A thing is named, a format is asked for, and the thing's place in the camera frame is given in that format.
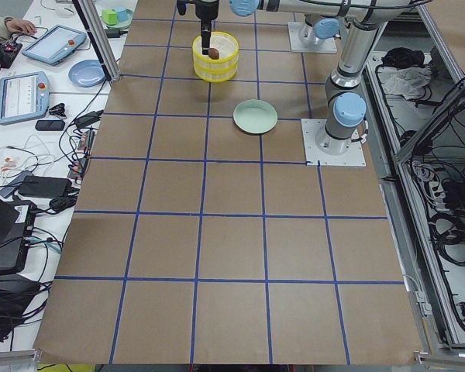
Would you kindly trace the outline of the person hand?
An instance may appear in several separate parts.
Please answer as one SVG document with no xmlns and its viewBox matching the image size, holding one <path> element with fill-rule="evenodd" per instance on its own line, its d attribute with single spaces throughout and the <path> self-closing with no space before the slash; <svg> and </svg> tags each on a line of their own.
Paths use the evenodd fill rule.
<svg viewBox="0 0 465 372">
<path fill-rule="evenodd" d="M 7 19 L 5 20 L 5 26 L 10 33 L 23 33 L 26 35 L 34 35 L 36 33 L 36 26 L 25 19 Z"/>
</svg>

